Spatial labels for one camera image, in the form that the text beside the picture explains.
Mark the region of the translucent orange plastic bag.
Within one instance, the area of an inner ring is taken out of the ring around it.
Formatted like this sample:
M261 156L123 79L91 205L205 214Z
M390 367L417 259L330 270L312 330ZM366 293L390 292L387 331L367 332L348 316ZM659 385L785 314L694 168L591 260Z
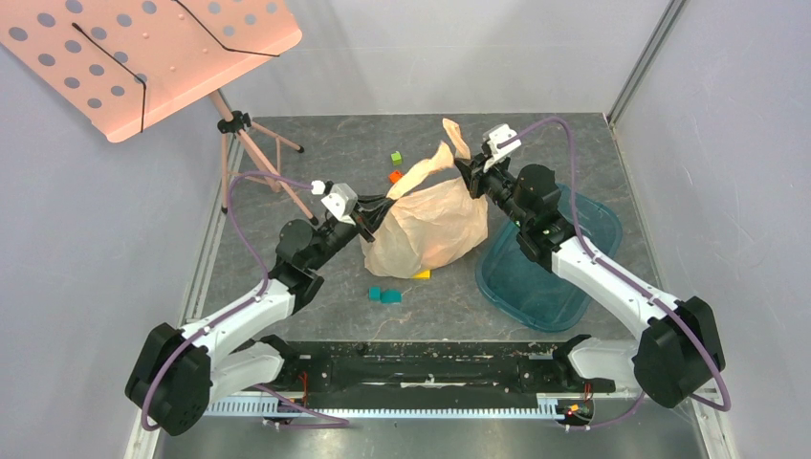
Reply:
M461 177L422 187L428 176L454 171L455 160L471 158L459 124L450 119L442 124L450 142L440 142L433 156L391 186L386 196L394 205L375 231L375 240L361 242L364 266L376 276L411 278L445 267L489 235L487 199L472 198Z

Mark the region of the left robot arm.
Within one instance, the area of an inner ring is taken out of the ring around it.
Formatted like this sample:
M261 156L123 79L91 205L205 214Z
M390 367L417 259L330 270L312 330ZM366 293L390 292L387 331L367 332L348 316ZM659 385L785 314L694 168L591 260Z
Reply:
M175 328L164 322L146 336L124 388L146 431L188 431L222 398L263 383L293 387L299 362L255 335L307 306L323 285L317 271L360 236L373 241L394 200L349 200L343 213L313 225L295 219L280 231L275 263L259 282L218 312Z

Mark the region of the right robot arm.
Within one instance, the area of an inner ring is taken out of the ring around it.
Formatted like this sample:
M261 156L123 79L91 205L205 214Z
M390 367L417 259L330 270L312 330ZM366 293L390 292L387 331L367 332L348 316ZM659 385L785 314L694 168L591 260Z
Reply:
M554 361L555 383L576 390L588 380L637 387L673 408L687 398L719 411L732 407L721 373L725 356L712 307L680 299L645 283L585 237L578 218L559 211L553 170L530 164L513 176L506 165L488 167L482 156L454 162L471 196L486 196L518 230L523 254L602 305L632 341L570 339Z

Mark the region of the orange curved toy block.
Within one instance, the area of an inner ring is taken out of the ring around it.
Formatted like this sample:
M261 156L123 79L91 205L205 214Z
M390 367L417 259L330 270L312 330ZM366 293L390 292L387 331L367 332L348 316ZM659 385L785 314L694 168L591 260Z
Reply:
M402 178L404 174L400 170L394 170L388 175L388 180L391 184L397 184Z

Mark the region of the green cube block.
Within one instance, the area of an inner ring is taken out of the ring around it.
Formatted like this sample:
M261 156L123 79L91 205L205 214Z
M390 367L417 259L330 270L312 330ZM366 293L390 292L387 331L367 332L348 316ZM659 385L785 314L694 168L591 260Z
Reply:
M395 151L390 155L391 162L394 166L401 165L403 162L402 155L399 151Z

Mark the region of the teal cube block left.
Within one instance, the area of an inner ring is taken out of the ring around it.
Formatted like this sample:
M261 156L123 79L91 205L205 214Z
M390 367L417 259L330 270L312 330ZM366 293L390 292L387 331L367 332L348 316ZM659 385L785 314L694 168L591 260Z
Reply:
M379 287L372 287L368 291L368 298L372 301L381 300L382 290Z

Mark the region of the teal cube block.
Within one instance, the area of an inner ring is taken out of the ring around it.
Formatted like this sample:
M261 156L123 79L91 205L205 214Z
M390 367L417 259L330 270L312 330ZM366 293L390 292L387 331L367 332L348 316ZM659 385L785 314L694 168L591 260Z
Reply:
M380 302L382 304L399 304L402 301L402 293L396 290L386 290L380 294Z
M372 301L381 300L382 290L379 287L372 287L368 291L368 298Z

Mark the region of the teal cube block right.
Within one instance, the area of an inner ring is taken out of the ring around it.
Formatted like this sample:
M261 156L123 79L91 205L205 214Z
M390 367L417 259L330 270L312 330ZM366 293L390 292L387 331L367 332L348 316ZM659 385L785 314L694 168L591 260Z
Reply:
M399 304L402 301L402 293L396 290L386 290L380 294L380 302L382 304Z

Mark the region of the teal transparent plastic tray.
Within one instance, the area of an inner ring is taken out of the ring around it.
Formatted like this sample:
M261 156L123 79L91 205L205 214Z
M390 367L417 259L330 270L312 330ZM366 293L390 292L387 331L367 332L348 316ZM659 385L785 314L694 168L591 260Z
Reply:
M581 194L576 205L583 235L598 251L614 256L623 238L617 214ZM531 329L557 333L572 328L584 316L591 297L527 259L517 235L518 227L505 221L490 237L475 269L479 291L496 309Z

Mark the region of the pink music stand tripod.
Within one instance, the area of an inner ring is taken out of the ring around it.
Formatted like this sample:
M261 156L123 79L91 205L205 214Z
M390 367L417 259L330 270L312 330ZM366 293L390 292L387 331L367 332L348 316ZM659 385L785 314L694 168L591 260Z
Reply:
M229 169L229 154L230 154L230 138L236 140L248 153L250 159L260 172L269 172L280 176L281 166L281 145L286 144L293 148L298 153L304 151L303 147L295 142L276 134L265 126L255 123L254 126L266 136L275 140L276 145L276 164L273 164L266 155L262 152L256 142L251 138L249 130L252 126L250 117L247 113L232 111L228 106L222 92L216 90L208 95L208 98L213 103L217 112L221 116L221 121L218 123L218 128L221 130L221 166L222 166L222 203L221 210L226 213L229 209L228 204L228 188L232 177L238 175L238 172Z

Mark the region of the pink perforated music stand desk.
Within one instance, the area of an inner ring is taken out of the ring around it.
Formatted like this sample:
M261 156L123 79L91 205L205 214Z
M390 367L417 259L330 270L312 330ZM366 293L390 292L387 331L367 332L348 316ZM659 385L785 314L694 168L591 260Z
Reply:
M295 47L283 1L4 1L1 42L109 142Z

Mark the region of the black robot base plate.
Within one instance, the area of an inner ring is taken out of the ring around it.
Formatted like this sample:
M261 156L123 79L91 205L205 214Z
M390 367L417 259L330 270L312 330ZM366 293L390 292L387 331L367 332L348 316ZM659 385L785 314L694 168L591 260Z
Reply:
M279 392L345 392L356 386L509 388L522 393L613 393L608 379L579 376L554 341L283 341Z

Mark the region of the aluminium frame rail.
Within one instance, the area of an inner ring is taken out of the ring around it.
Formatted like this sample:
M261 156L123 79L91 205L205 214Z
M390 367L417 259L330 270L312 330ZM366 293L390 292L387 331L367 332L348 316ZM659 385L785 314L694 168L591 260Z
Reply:
M167 433L171 437L189 431L211 404L234 392L234 389L222 392L218 382L166 378L159 382L146 407L146 417L143 417L142 409L150 386L147 381L133 379L124 387L126 398L139 409L136 428L144 433Z

